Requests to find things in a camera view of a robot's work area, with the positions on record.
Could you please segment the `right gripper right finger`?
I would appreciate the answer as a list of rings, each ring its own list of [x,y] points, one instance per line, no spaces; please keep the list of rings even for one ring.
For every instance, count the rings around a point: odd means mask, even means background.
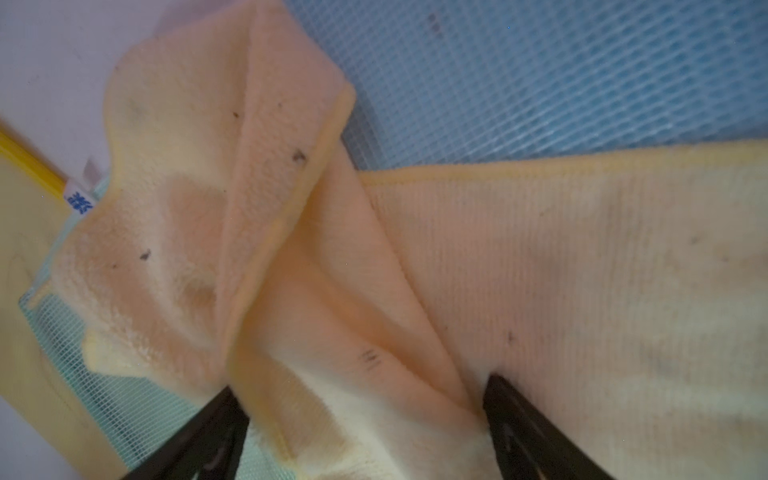
[[[483,393],[496,462],[504,480],[612,480],[503,376]]]

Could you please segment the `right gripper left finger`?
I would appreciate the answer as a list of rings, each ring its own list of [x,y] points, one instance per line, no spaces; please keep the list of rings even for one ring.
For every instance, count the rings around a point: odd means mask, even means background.
[[[233,480],[250,419],[224,388],[124,480]]]

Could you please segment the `green zip document bag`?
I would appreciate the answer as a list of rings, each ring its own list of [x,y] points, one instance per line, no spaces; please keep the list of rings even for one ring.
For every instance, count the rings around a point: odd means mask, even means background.
[[[49,284],[54,254],[79,217],[59,193],[50,193],[37,182],[22,194],[35,205],[35,218],[48,229],[44,244],[50,248],[19,308],[42,349],[46,368],[55,380],[62,380],[72,391],[78,415],[88,427],[100,430],[94,436],[97,446],[108,447],[112,461],[94,467],[94,479],[119,479],[142,464],[194,415],[200,406],[162,389],[143,378],[117,377],[90,371],[83,359],[81,343],[83,321],[53,292]]]

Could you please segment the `blue document bag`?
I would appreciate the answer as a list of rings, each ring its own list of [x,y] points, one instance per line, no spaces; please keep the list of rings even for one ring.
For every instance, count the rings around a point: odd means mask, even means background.
[[[357,100],[357,167],[767,135],[763,1],[292,1]]]

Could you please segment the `yellow wiping cloth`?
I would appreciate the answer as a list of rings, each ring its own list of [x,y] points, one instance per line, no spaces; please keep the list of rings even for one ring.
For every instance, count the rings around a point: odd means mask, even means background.
[[[94,372],[231,387],[304,479],[496,479],[500,373],[617,479],[767,475],[767,145],[362,173],[279,1],[130,50],[52,266]]]

